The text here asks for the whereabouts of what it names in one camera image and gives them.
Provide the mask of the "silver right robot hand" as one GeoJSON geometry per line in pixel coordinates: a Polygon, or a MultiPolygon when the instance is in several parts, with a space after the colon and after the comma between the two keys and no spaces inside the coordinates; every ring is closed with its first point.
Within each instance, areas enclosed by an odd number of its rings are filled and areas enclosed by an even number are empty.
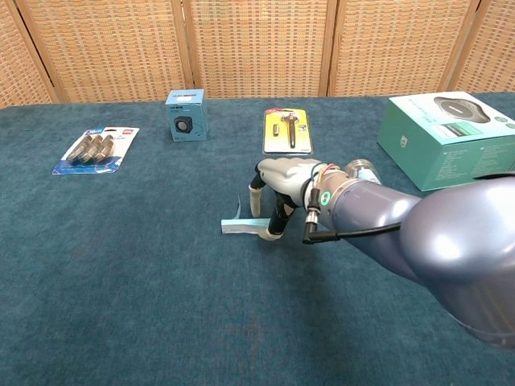
{"type": "Polygon", "coordinates": [[[307,186],[314,173],[326,166],[313,158],[265,158],[254,168],[249,184],[249,203],[254,218],[261,215],[262,189],[269,187],[275,194],[274,212],[269,224],[258,235],[274,241],[282,237],[295,210],[304,206],[307,186]]]}

